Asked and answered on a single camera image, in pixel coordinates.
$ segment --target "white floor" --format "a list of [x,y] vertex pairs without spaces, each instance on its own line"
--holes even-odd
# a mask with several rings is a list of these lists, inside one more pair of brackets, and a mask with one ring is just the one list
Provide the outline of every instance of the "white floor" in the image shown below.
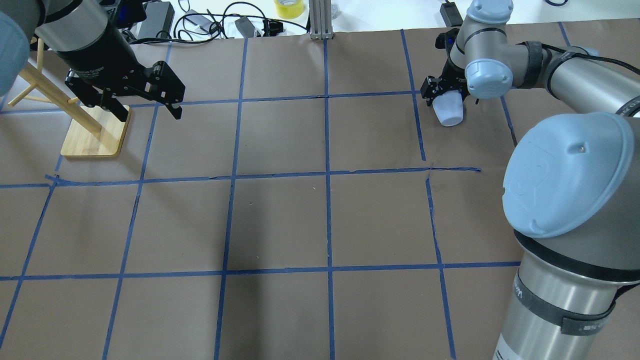
[[[178,7],[179,0],[170,0],[175,8],[177,20],[184,12]],[[293,19],[306,25],[308,0],[303,0],[305,12]],[[191,7],[198,12],[223,13],[232,1],[189,0]],[[267,17],[277,18],[273,0],[249,0],[258,6]],[[456,0],[462,17],[467,13],[472,0]],[[597,19],[628,19],[640,17],[640,1],[638,0],[569,0],[562,7],[551,6],[544,0],[514,0],[514,10],[510,24],[531,24],[536,22],[580,21]],[[187,0],[180,0],[187,8]],[[339,31],[381,31],[397,29],[442,28],[445,26],[440,16],[440,5],[444,0],[333,0],[339,8],[339,14],[333,20],[333,30]],[[230,12],[241,15],[259,15],[259,12],[247,5],[234,5]],[[229,36],[241,37],[232,25],[227,22]],[[292,25],[286,25],[286,35],[302,34],[304,31]]]

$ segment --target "tape roll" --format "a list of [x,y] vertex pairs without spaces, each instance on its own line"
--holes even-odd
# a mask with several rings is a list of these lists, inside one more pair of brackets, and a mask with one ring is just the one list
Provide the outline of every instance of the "tape roll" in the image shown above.
[[305,9],[302,0],[273,0],[276,4],[276,12],[283,19],[299,17]]

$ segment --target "wooden base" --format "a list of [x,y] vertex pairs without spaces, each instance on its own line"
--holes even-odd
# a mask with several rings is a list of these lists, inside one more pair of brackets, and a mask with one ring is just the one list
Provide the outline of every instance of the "wooden base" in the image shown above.
[[124,135],[127,132],[131,108],[126,122],[121,122],[112,113],[101,108],[82,108],[102,125],[100,133],[91,133],[75,120],[71,120],[71,126],[67,131],[67,137],[62,144],[60,154],[66,157],[94,157],[109,158],[117,156],[122,148]]

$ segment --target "robotic arm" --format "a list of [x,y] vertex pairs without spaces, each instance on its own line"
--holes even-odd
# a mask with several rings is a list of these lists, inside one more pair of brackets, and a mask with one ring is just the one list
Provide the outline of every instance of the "robotic arm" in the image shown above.
[[509,45],[512,9],[474,0],[460,30],[436,40],[447,63],[421,93],[440,116],[446,93],[461,107],[469,94],[544,87],[580,113],[541,121],[506,169],[502,203],[524,257],[493,360],[584,360],[616,299],[640,283],[640,81],[602,61],[639,71],[592,49]]
[[182,115],[184,84],[164,61],[141,65],[96,0],[2,0],[0,27],[7,34],[0,65],[8,69],[0,74],[0,94],[25,66],[35,32],[69,65],[65,83],[86,106],[124,122],[127,111],[115,97],[137,95],[164,104],[176,119]]

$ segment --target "wooden stand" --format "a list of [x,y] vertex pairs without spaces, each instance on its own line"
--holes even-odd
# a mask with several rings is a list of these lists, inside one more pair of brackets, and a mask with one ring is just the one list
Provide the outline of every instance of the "wooden stand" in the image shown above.
[[[36,66],[27,63],[20,71],[20,77],[29,83],[23,92],[11,100],[8,105],[13,107],[23,99],[51,102],[57,105],[65,113],[72,117],[71,126],[60,154],[74,157],[110,157],[120,153],[124,140],[131,109],[126,122],[120,122],[112,113],[100,108],[80,107],[78,98],[71,99],[60,90],[51,80],[42,74],[42,57],[44,55],[44,43],[38,39],[38,55]],[[34,89],[42,92],[45,98],[29,96]]]

